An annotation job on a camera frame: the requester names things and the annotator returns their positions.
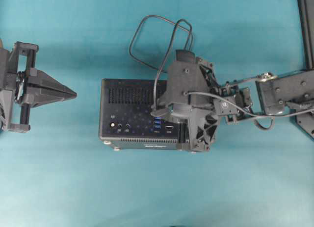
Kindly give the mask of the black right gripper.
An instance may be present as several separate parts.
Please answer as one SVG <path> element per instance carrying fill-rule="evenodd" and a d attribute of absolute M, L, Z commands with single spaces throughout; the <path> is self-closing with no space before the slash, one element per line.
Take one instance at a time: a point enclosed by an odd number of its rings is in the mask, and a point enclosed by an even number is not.
<path fill-rule="evenodd" d="M 179 125 L 177 148 L 208 152 L 214 141 L 218 116 L 209 93 L 218 84 L 210 62 L 188 50 L 177 50 L 167 80 L 157 81 L 157 107 L 151 115 Z"/>

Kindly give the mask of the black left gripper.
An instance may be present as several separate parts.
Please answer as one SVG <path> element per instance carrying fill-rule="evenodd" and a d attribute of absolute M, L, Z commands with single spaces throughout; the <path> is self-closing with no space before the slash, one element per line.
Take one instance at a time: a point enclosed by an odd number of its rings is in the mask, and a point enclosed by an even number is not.
<path fill-rule="evenodd" d="M 29 115 L 31 107 L 40 107 L 45 104 L 72 100 L 77 97 L 73 90 L 61 84 L 44 71 L 35 68 L 36 53 L 38 50 L 38 45 L 16 42 L 10 53 L 8 72 L 16 75 L 12 101 L 20 105 L 21 113 L 20 122 L 18 124 L 8 123 L 7 130 L 9 131 L 22 133 L 30 130 Z M 26 56 L 26 69 L 23 72 L 18 71 L 20 55 Z M 44 88 L 66 94 L 61 96 L 39 93 L 26 94 L 23 102 L 23 95 L 26 93 L 27 84 L 37 88 Z"/>

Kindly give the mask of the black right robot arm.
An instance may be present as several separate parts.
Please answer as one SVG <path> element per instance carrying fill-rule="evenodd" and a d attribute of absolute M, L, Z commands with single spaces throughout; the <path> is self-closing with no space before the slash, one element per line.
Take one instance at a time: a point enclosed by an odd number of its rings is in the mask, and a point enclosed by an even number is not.
<path fill-rule="evenodd" d="M 249 88 L 256 84 L 260 113 L 252 110 Z M 220 85 L 213 64 L 187 50 L 177 50 L 175 61 L 168 68 L 166 90 L 153 95 L 152 116 L 183 127 L 177 149 L 190 152 L 209 151 L 221 119 L 228 124 L 285 117 L 285 109 L 310 136 L 314 134 L 314 72 L 301 70 L 282 76 L 264 73 L 250 79 Z"/>

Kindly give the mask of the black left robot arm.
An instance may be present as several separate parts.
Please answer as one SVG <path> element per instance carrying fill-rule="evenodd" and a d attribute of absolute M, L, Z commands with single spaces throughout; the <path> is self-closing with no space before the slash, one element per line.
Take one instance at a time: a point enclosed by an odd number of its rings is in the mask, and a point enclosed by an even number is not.
<path fill-rule="evenodd" d="M 0 128 L 30 131 L 30 109 L 77 97 L 76 92 L 35 68 L 39 46 L 16 42 L 11 51 L 0 44 Z"/>

